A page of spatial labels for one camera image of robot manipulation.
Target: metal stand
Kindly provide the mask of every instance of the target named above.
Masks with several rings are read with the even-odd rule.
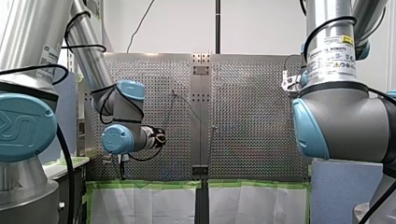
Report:
[[[209,185],[207,179],[201,181],[201,188],[195,194],[195,224],[209,223]]]

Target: metal pole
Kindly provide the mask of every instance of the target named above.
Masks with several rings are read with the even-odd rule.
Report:
[[[306,6],[307,35],[310,35],[325,21],[351,15],[351,0],[308,1]],[[352,21],[335,21],[325,26],[309,43],[307,52],[309,79],[306,87],[325,82],[357,81],[353,41],[345,43],[342,41],[343,36],[353,40]],[[342,60],[332,59],[337,53],[342,59],[346,56],[348,59],[351,58],[348,68],[345,64],[345,67],[341,67]]]
[[[220,54],[220,1],[221,0],[216,0],[216,54]]]

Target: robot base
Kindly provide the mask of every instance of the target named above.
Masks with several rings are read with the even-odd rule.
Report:
[[[0,220],[2,224],[57,224],[59,209],[58,183],[50,181],[41,195],[0,205]]]

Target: white wall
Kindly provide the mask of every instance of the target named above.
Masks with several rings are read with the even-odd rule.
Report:
[[[126,52],[150,0],[104,0],[106,32],[115,52]],[[214,49],[213,0],[155,1],[131,52],[208,52]]]
[[[150,1],[104,0],[104,25],[115,52],[126,52]],[[390,43],[395,5],[389,1],[386,18],[371,38],[371,54],[358,63],[359,79],[382,91],[391,82],[396,88],[396,78],[388,77],[396,52]],[[222,0],[221,7],[221,53],[288,55],[299,53],[305,41],[305,17],[297,0]],[[155,1],[131,52],[213,52],[214,24],[215,0]]]

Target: metal bracket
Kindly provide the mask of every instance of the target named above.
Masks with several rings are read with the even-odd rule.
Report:
[[[209,75],[209,66],[194,66],[193,67],[194,75]]]
[[[192,175],[208,175],[209,167],[207,165],[192,166]]]

